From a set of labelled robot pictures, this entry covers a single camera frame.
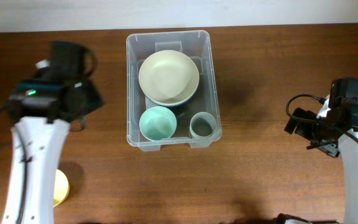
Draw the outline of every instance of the yellow bowl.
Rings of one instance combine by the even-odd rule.
[[[70,185],[68,184],[66,175],[57,169],[55,176],[55,190],[53,191],[53,207],[62,203],[67,198],[69,191]]]

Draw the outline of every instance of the wood grain surface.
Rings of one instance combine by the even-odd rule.
[[[170,30],[0,34],[0,106],[48,58],[53,40],[84,44],[99,60],[92,79],[106,105],[68,136],[60,168],[70,194],[55,223],[259,223],[279,213],[342,221],[342,160],[284,132],[285,104],[300,93],[328,95],[336,78],[358,78],[358,24],[207,28],[223,137],[205,149],[146,153],[126,141],[126,37]],[[309,99],[296,106],[320,107]],[[1,140],[10,140],[10,126],[3,117]],[[0,149],[0,221],[11,156]]]

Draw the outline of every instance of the green light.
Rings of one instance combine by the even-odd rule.
[[[32,95],[34,95],[36,93],[37,93],[37,90],[27,90],[26,95],[27,96],[32,96]]]

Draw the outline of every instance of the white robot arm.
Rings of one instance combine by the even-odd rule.
[[[2,224],[53,223],[55,174],[69,130],[70,124],[64,120],[48,124],[46,118],[28,116],[12,128],[13,158]]]
[[[344,224],[358,224],[358,142],[344,134],[347,130],[347,133],[358,139],[358,80],[335,80],[331,94],[335,95],[328,95],[318,114],[300,108],[293,113],[295,117],[311,119],[317,123],[306,124],[302,120],[299,123],[290,120],[285,131],[292,133],[294,125],[298,126],[295,132],[311,141],[308,149],[318,148],[331,157],[342,154],[346,190]],[[325,122],[328,127],[322,128],[321,123],[318,123],[320,121]],[[285,218],[282,215],[282,218],[281,223],[285,224],[310,223],[297,217]]]
[[[93,68],[85,73],[86,54]],[[89,80],[95,64],[83,46],[53,42],[50,65],[21,81],[0,109],[14,122],[3,224],[53,224],[55,173],[70,123],[104,105]]]

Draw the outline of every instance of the plastic storage container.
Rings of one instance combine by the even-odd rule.
[[[200,73],[196,93],[186,103],[170,108],[177,118],[177,129],[171,138],[149,141],[139,129],[142,113],[158,106],[143,94],[139,86],[139,69],[144,60],[160,50],[177,50],[189,56]],[[192,139],[190,120],[198,112],[212,114],[217,123],[209,138]],[[161,145],[190,144],[190,147],[208,147],[222,136],[218,94],[216,93],[214,66],[209,34],[204,30],[131,34],[127,38],[127,140],[142,151],[159,151]]]

